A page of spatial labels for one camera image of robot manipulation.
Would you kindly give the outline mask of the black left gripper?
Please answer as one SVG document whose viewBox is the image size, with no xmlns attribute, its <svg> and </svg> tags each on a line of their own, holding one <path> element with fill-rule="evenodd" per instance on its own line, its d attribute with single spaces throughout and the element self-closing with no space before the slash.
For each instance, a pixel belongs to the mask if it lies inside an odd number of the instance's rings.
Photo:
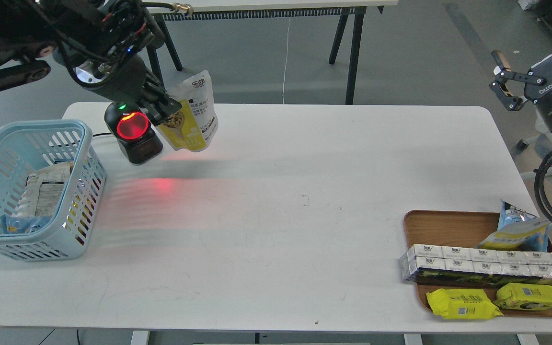
<svg viewBox="0 0 552 345">
<path fill-rule="evenodd" d="M 153 72 L 148 72 L 139 56 L 113 67 L 101 78 L 97 77 L 96 72 L 90 73 L 87 65 L 72 69 L 72 76 L 84 89 L 110 101 L 133 103 L 155 126 L 182 108 L 181 103 L 168 94 L 162 80 Z"/>
</svg>

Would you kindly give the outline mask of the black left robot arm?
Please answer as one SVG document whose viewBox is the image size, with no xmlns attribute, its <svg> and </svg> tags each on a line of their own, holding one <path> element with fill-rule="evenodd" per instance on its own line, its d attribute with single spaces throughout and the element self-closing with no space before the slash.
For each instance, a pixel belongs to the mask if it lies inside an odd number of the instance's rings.
<svg viewBox="0 0 552 345">
<path fill-rule="evenodd" d="M 182 105 L 138 55 L 166 37 L 152 7 L 191 15 L 188 4 L 142 0 L 0 0 L 0 92 L 43 79 L 53 53 L 82 88 L 147 112 L 162 124 Z"/>
</svg>

